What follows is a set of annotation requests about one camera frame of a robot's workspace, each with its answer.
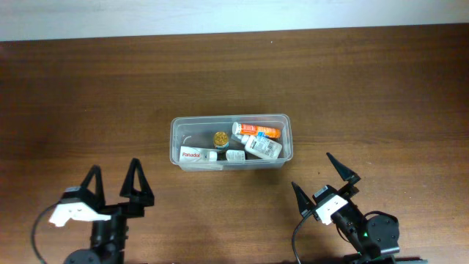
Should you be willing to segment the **dark bottle white cap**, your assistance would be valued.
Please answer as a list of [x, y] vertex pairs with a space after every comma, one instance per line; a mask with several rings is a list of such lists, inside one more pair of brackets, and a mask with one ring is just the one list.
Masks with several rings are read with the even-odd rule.
[[241, 162], [245, 160], [245, 152], [242, 150], [209, 151], [208, 154], [208, 161]]

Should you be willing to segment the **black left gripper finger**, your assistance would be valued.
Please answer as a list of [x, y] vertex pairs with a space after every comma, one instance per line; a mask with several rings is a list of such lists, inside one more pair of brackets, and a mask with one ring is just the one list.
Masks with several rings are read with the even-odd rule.
[[133, 158], [131, 160], [119, 195], [138, 205], [153, 206], [155, 204], [155, 196], [144, 175], [139, 159]]
[[94, 210], [106, 205], [101, 168], [98, 165], [91, 167], [80, 185], [78, 194], [81, 201]]

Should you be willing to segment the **small gold-lidded jar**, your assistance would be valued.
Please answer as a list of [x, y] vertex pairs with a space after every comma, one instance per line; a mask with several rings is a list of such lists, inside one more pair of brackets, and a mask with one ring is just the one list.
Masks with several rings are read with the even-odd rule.
[[227, 150], [229, 148], [229, 135], [224, 131], [216, 132], [213, 136], [213, 145], [217, 150]]

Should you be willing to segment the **white spray bottle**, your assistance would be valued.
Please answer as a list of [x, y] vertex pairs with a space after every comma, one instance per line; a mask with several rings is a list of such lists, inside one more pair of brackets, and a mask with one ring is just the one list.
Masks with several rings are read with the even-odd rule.
[[275, 160], [282, 151], [282, 145], [263, 136], [232, 134], [232, 139], [243, 144], [245, 151], [265, 160]]

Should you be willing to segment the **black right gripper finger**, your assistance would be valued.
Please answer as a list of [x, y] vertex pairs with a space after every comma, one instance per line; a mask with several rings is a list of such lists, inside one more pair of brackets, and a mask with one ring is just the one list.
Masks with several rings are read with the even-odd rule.
[[303, 189], [295, 182], [291, 182], [293, 190], [295, 192], [298, 210], [300, 215], [305, 218], [307, 215], [311, 215], [315, 212], [315, 204], [311, 199], [305, 194]]
[[342, 164], [332, 154], [326, 153], [326, 156], [329, 158], [333, 167], [338, 172], [343, 181], [348, 182], [350, 185], [355, 185], [358, 181], [361, 180], [360, 176], [355, 171]]

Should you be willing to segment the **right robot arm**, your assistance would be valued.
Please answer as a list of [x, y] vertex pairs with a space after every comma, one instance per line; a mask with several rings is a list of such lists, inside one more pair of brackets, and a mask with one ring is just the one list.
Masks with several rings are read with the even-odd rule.
[[360, 176], [332, 154], [328, 153], [327, 157], [346, 183], [343, 187], [336, 189], [326, 185], [313, 197], [308, 197], [297, 183], [292, 183], [302, 216], [292, 234], [296, 261], [301, 262], [295, 245], [296, 235], [312, 217], [324, 225], [334, 224], [339, 236], [356, 250], [355, 254], [344, 256], [346, 263], [395, 263], [394, 255], [400, 251], [398, 218], [378, 210], [362, 213], [352, 201], [359, 192], [355, 184], [360, 181]]

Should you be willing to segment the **orange tube white cap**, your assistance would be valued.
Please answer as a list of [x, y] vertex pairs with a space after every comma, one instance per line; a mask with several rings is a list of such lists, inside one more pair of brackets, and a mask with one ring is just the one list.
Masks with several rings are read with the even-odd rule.
[[232, 133], [238, 139], [249, 136], [263, 136], [269, 139], [279, 139], [281, 131], [277, 128], [269, 128], [259, 125], [249, 125], [246, 123], [234, 122], [232, 125]]

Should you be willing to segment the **white Panadol medicine box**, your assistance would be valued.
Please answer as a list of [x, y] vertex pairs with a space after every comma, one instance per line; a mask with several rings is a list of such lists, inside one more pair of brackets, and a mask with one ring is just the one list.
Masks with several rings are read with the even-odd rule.
[[208, 162], [212, 149], [181, 146], [180, 163]]

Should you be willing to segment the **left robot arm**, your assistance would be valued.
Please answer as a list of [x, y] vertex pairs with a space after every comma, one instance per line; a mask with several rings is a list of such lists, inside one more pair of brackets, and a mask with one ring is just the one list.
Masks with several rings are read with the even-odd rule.
[[127, 202], [106, 203], [101, 169], [92, 166], [79, 186], [67, 188], [49, 218], [56, 227], [69, 220], [92, 224], [90, 246], [70, 253], [64, 264], [120, 264], [125, 258], [128, 219], [144, 217], [144, 209], [155, 203], [141, 162], [133, 158], [119, 195]]

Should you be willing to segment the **clear plastic container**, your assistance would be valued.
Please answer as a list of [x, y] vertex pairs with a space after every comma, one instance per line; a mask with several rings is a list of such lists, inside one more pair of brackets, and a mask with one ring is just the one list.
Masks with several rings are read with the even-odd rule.
[[[276, 160], [269, 161], [248, 154], [246, 161], [184, 161], [182, 147], [214, 150], [217, 132], [232, 134], [234, 122], [277, 128], [281, 131], [282, 150]], [[290, 118], [285, 114], [241, 114], [224, 116], [177, 117], [171, 122], [170, 161], [186, 172], [279, 169], [293, 158], [293, 138]]]

